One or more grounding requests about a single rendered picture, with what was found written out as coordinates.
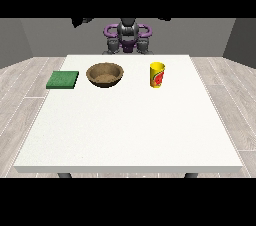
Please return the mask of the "yellow cup with melon print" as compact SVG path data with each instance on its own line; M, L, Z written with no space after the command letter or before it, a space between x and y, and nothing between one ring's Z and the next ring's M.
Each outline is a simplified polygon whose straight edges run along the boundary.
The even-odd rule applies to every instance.
M160 88L163 81L165 65L161 62L152 62L150 64L150 86Z

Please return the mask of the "brown wooden bowl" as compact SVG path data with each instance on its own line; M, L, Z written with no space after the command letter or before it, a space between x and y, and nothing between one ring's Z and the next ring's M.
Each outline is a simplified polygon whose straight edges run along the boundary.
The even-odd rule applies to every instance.
M115 86L123 77L124 70L115 63L97 63L86 71L88 80L97 87L109 88Z

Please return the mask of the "green square pad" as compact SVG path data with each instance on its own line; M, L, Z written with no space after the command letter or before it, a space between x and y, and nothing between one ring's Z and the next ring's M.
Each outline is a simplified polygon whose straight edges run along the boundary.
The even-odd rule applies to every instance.
M53 71L47 84L47 89L73 89L75 87L78 71Z

